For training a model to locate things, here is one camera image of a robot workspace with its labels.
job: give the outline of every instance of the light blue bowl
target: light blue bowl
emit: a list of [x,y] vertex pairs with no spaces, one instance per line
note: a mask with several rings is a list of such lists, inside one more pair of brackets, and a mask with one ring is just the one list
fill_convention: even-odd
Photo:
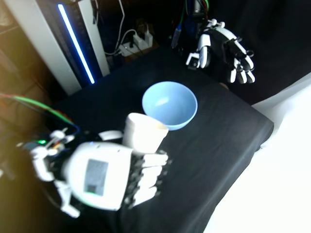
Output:
[[175,82],[156,83],[142,97],[146,115],[165,124],[170,131],[187,125],[198,110],[194,93],[186,86]]

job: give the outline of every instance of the robotic hand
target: robotic hand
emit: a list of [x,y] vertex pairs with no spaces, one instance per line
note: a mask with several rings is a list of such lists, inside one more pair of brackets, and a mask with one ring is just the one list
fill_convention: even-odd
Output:
[[189,68],[206,68],[210,63],[210,49],[222,57],[230,70],[229,83],[236,79],[240,83],[253,83],[255,77],[252,73],[254,63],[251,57],[254,53],[246,50],[231,31],[225,28],[225,23],[217,20],[208,20],[208,25],[203,30],[196,52],[190,53],[186,61]]
[[[135,154],[132,148],[111,142],[84,142],[66,159],[57,175],[51,157],[62,157],[65,145],[75,139],[65,131],[54,131],[51,140],[34,147],[30,154],[39,179],[54,182],[61,197],[61,210],[71,217],[80,211],[70,204],[71,195],[80,202],[103,210],[132,208],[157,194],[170,161],[164,151]],[[102,140],[122,137],[119,131],[100,133]]]

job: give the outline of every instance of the electrical outlet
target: electrical outlet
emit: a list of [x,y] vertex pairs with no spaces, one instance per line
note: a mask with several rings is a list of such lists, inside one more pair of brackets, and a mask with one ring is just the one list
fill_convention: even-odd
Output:
[[130,56],[133,53],[139,53],[140,50],[143,52],[145,49],[152,47],[153,36],[149,32],[145,33],[145,40],[143,40],[137,35],[134,35],[133,39],[134,39],[134,42],[139,46],[139,49],[135,45],[135,43],[133,44],[132,48],[130,47],[130,42],[120,45],[119,50],[121,51],[121,54],[124,57]]

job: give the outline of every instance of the white fabric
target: white fabric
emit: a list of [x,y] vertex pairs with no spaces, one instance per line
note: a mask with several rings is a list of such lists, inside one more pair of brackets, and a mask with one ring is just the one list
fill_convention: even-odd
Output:
[[311,233],[311,74],[253,107],[275,123],[274,134],[204,233]]

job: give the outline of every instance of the white cup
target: white cup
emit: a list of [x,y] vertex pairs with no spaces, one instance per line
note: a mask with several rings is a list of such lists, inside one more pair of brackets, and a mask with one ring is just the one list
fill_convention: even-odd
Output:
[[126,118],[122,144],[138,153],[155,153],[169,129],[160,121],[139,113]]

